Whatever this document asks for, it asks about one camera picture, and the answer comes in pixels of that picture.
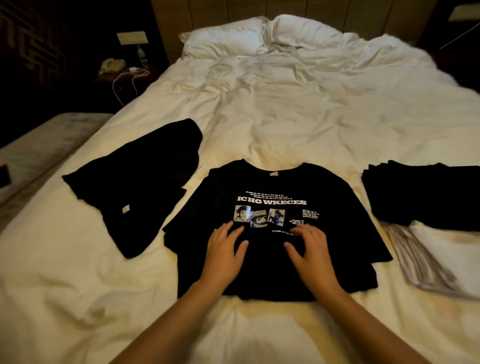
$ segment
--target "white pillow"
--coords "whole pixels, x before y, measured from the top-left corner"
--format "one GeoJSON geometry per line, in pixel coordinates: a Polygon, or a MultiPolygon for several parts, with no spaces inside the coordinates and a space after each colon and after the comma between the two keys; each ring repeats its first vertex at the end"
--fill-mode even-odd
{"type": "Polygon", "coordinates": [[[339,47],[358,39],[312,19],[283,14],[268,23],[264,31],[266,44],[277,43],[307,49],[339,47]]]}
{"type": "Polygon", "coordinates": [[[240,20],[180,34],[183,57],[216,59],[224,56],[256,56],[266,53],[263,30],[265,17],[240,20]]]}

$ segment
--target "hand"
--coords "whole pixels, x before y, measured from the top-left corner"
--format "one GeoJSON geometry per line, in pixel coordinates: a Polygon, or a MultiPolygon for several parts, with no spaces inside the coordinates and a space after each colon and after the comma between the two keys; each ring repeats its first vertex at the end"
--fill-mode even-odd
{"type": "Polygon", "coordinates": [[[290,243],[285,243],[285,249],[293,265],[297,269],[305,286],[317,300],[342,290],[335,276],[335,271],[328,253],[325,233],[311,225],[297,225],[290,232],[300,235],[305,241],[303,258],[290,243]]]}
{"type": "Polygon", "coordinates": [[[208,240],[205,265],[199,282],[220,295],[240,272],[243,258],[247,252],[248,241],[242,241],[237,253],[234,253],[234,244],[244,227],[232,231],[227,236],[233,221],[215,229],[208,240]]]}

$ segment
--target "wooden headboard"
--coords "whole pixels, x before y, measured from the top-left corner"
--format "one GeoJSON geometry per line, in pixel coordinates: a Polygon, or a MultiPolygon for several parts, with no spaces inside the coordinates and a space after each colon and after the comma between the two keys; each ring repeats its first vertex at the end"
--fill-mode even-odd
{"type": "Polygon", "coordinates": [[[372,39],[388,33],[416,44],[437,0],[151,0],[170,63],[181,55],[178,35],[253,16],[315,19],[372,39]]]}

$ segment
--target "forearm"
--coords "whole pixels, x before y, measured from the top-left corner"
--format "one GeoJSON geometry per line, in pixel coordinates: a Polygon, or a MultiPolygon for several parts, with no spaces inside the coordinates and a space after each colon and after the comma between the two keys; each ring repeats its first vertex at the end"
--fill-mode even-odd
{"type": "Polygon", "coordinates": [[[174,363],[185,352],[203,318],[220,296],[219,290],[201,282],[194,283],[111,364],[174,363]]]}
{"type": "Polygon", "coordinates": [[[429,362],[358,304],[342,289],[315,294],[342,327],[366,363],[428,364],[429,362]]]}

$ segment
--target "telephone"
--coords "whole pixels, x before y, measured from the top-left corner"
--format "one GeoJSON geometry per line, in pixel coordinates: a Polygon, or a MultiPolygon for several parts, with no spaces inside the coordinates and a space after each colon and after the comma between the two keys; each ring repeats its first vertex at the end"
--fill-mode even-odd
{"type": "Polygon", "coordinates": [[[100,67],[100,71],[98,74],[104,73],[117,73],[123,70],[127,64],[125,60],[114,60],[113,58],[107,58],[102,62],[102,66],[100,67]]]}

